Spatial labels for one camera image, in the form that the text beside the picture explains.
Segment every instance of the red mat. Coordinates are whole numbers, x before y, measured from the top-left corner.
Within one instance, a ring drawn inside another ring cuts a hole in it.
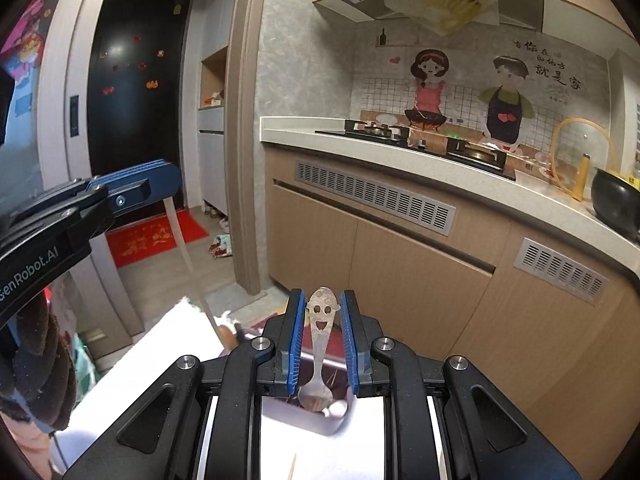
[[[186,210],[178,211],[178,223],[185,243],[209,236]],[[166,215],[111,231],[107,233],[107,242],[116,267],[124,267],[176,247]]]

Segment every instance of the spoon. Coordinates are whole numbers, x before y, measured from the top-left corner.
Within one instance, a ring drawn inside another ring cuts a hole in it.
[[[316,290],[306,304],[311,323],[311,345],[314,351],[314,374],[298,392],[298,400],[310,412],[321,412],[333,401],[334,395],[322,380],[322,361],[326,353],[335,313],[340,305],[334,294],[325,286]]]

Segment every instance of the kitchen counter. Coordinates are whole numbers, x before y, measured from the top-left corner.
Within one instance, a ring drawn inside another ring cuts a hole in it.
[[[341,119],[262,117],[260,141],[354,158],[444,183],[577,238],[640,280],[640,247],[597,220],[588,203],[577,202],[558,188],[520,172],[513,182],[438,156],[315,133],[343,127]]]

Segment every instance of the cartoon boy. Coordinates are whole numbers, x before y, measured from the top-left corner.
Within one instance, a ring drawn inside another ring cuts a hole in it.
[[[520,135],[522,118],[532,119],[533,106],[518,92],[517,83],[529,75],[527,65],[516,57],[499,56],[494,59],[500,86],[488,88],[479,99],[488,103],[486,128],[492,139],[505,144],[516,144]]]

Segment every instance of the ventilation grille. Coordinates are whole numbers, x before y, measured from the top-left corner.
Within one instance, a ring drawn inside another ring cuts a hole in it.
[[[399,187],[388,186],[306,162],[296,162],[296,180],[338,194],[449,236],[456,208]]]
[[[594,270],[528,238],[524,239],[513,266],[590,303],[599,297],[608,281]]]

